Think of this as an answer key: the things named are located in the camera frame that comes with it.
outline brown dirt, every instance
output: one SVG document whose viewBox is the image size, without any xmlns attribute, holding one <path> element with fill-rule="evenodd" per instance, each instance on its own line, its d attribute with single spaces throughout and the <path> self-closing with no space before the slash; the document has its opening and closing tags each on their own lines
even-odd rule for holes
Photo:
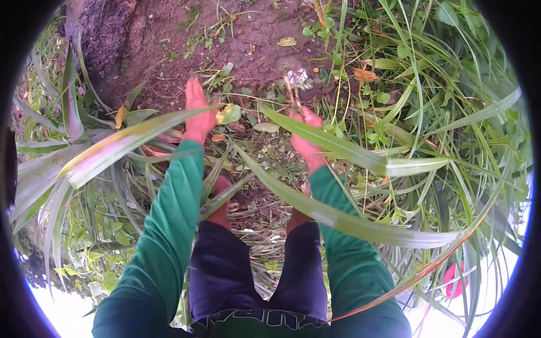
<svg viewBox="0 0 541 338">
<path fill-rule="evenodd" d="M 203 34 L 205 28 L 218 22 L 214 0 L 72 0 L 65 32 L 72 44 L 82 33 L 85 63 L 102 100 L 117 108 L 131 89 L 147 79 L 141 107 L 167 112 L 184 107 L 184 86 L 190 72 L 220 69 L 228 62 L 234 64 L 231 75 L 236 89 L 249 87 L 255 92 L 278 81 L 285 63 L 291 68 L 302 65 L 314 77 L 312 69 L 318 64 L 306 59 L 324 56 L 323 46 L 319 39 L 312 42 L 302 35 L 302 21 L 313 23 L 317 16 L 300 3 L 282 1 L 280 8 L 274 9 L 270 1 L 220 0 L 219 5 L 229 13 L 257 12 L 236 17 L 234 38 L 228 27 L 224 43 L 214 38 L 211 50 L 200 44 L 187 59 L 183 54 L 189 48 L 188 38 Z M 190 19 L 188 9 L 198 4 L 201 9 L 195 25 L 179 30 L 179 24 L 186 25 Z M 281 38 L 290 36 L 296 39 L 298 52 L 277 46 Z M 170 42 L 159 42 L 167 38 Z M 176 52 L 178 58 L 170 59 L 165 48 Z"/>
</svg>

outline brown dead leaf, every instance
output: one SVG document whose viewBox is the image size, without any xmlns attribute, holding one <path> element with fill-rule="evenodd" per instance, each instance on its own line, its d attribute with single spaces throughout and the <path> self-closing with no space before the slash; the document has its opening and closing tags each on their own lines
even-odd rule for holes
<svg viewBox="0 0 541 338">
<path fill-rule="evenodd" d="M 228 124 L 228 126 L 231 128 L 231 130 L 234 130 L 238 132 L 239 134 L 244 134 L 244 131 L 246 130 L 246 127 L 244 124 L 242 124 L 239 121 L 231 122 Z"/>
<path fill-rule="evenodd" d="M 163 152 L 159 151 L 158 148 L 152 147 L 151 145 L 144 145 L 143 144 L 141 146 L 141 149 L 143 149 L 143 152 L 147 156 L 167 156 L 167 155 L 171 155 L 169 153 L 163 153 Z"/>
<path fill-rule="evenodd" d="M 179 143 L 181 139 L 180 137 L 175 137 L 167 134 L 159 134 L 158 136 L 156 136 L 156 138 L 158 140 L 166 141 L 169 143 Z"/>
<path fill-rule="evenodd" d="M 353 73 L 355 74 L 355 78 L 359 81 L 379 81 L 375 73 L 366 69 L 354 68 Z"/>
<path fill-rule="evenodd" d="M 226 139 L 226 136 L 224 134 L 215 134 L 210 139 L 212 142 L 221 142 Z"/>
</svg>

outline dark blue shorts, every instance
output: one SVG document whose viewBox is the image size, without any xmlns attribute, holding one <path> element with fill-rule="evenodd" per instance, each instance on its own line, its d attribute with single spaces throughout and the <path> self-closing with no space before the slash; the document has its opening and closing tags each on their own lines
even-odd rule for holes
<svg viewBox="0 0 541 338">
<path fill-rule="evenodd" d="M 305 222 L 286 238 L 280 282 L 265 301 L 255 291 L 250 248 L 231 231 L 201 222 L 192 253 L 189 302 L 194 321 L 228 309 L 279 309 L 327 320 L 318 224 Z"/>
</svg>

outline green long sleeve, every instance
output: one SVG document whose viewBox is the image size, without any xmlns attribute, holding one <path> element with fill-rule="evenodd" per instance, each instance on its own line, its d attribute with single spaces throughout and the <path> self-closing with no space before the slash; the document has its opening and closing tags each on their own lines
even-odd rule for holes
<svg viewBox="0 0 541 338">
<path fill-rule="evenodd" d="M 169 332 L 189 265 L 203 182 L 201 145 L 186 140 L 177 151 L 191 154 L 171 161 L 135 254 L 96 311 L 94 337 Z"/>
<path fill-rule="evenodd" d="M 316 200 L 357 214 L 327 167 L 318 169 L 309 181 Z M 391 274 L 370 243 L 322 224 L 319 228 L 325 242 L 333 317 L 368 304 L 394 288 Z M 331 328 L 335 337 L 411 337 L 410 324 L 395 299 L 333 322 Z"/>
</svg>

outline grass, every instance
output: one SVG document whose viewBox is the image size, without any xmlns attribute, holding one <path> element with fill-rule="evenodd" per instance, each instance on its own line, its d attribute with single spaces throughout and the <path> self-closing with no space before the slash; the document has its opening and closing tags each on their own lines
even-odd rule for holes
<svg viewBox="0 0 541 338">
<path fill-rule="evenodd" d="M 234 86 L 232 64 L 212 65 L 197 72 L 211 101 L 228 107 L 223 110 L 227 123 L 217 126 L 212 135 L 226 138 L 207 147 L 213 172 L 223 166 L 238 178 L 250 172 L 259 178 L 246 178 L 229 193 L 246 184 L 250 190 L 264 184 L 274 193 L 253 198 L 247 206 L 233 206 L 242 210 L 232 211 L 238 217 L 236 233 L 254 247 L 256 288 L 269 297 L 283 265 L 283 229 L 290 210 L 284 202 L 307 214 L 324 210 L 341 220 L 327 225 L 379 248 L 397 284 L 391 293 L 357 311 L 409 292 L 404 307 L 425 300 L 461 323 L 467 335 L 483 292 L 480 260 L 490 257 L 499 283 L 506 269 L 505 261 L 499 259 L 503 248 L 522 253 L 517 224 L 509 223 L 507 215 L 519 219 L 521 203 L 528 197 L 530 131 L 504 50 L 468 2 L 430 0 L 414 5 L 380 0 L 378 6 L 362 1 L 355 8 L 349 8 L 347 2 L 319 3 L 315 2 L 319 22 L 306 22 L 302 33 L 323 41 L 325 55 L 317 62 L 331 65 L 319 67 L 314 79 L 321 84 L 334 82 L 336 88 L 330 96 L 312 102 L 313 110 L 324 119 L 323 128 L 309 128 L 281 114 L 290 107 L 282 82 L 252 92 Z M 198 13 L 189 16 L 194 24 Z M 219 7 L 216 13 L 218 23 L 205 27 L 203 34 L 195 33 L 195 45 L 225 39 L 229 30 L 233 38 L 234 18 L 240 13 L 230 14 Z M 45 59 L 44 51 L 51 46 L 47 41 L 51 40 L 45 38 L 37 46 Z M 89 81 L 76 79 L 70 55 L 66 60 L 63 74 L 49 65 L 45 67 L 47 78 L 29 83 L 34 86 L 32 93 L 45 93 L 48 123 L 64 128 L 70 137 L 44 128 L 43 123 L 28 123 L 29 134 L 34 136 L 27 141 L 40 143 L 19 149 L 54 152 L 64 162 L 60 168 L 44 166 L 41 157 L 27 162 L 28 168 L 46 171 L 50 178 L 41 184 L 43 191 L 36 192 L 30 191 L 35 186 L 30 175 L 19 176 L 22 186 L 18 194 L 26 198 L 23 205 L 28 208 L 18 210 L 15 229 L 23 228 L 25 220 L 37 213 L 47 242 L 57 248 L 56 271 L 84 276 L 85 285 L 99 302 L 118 282 L 163 180 L 167 164 L 152 157 L 171 159 L 179 139 L 169 126 L 197 111 L 153 118 L 148 118 L 156 113 L 153 110 L 130 111 L 142 84 L 128 96 L 131 103 L 125 105 L 124 128 L 115 132 L 108 124 L 112 121 L 98 118 L 99 112 L 111 110 L 93 95 Z M 72 80 L 62 82 L 61 75 L 64 79 L 72 76 Z M 54 103 L 68 99 L 73 92 L 77 104 L 65 101 L 61 117 Z M 35 102 L 36 95 L 32 95 L 31 102 Z M 27 109 L 37 110 L 32 105 Z M 262 131 L 247 140 L 236 133 L 239 125 L 235 122 L 240 119 L 254 129 L 263 128 L 263 123 L 282 129 Z M 83 134 L 74 127 L 79 120 Z M 306 174 L 288 144 L 292 132 L 325 149 L 331 167 L 346 177 L 342 188 L 361 220 L 320 206 L 297 192 Z M 89 162 L 90 155 L 100 160 Z M 206 192 L 215 175 L 209 177 L 204 183 Z M 207 196 L 202 198 L 202 217 L 227 198 L 222 195 L 209 200 Z M 64 215 L 62 201 L 68 206 Z M 48 221 L 44 210 L 51 210 Z M 58 248 L 75 258 L 59 261 Z M 465 313 L 454 314 L 446 308 L 448 300 L 438 286 L 443 284 L 447 267 L 461 261 L 465 271 L 471 271 L 470 296 L 466 298 L 463 292 Z M 180 306 L 175 324 L 185 326 L 190 323 L 187 302 Z"/>
</svg>

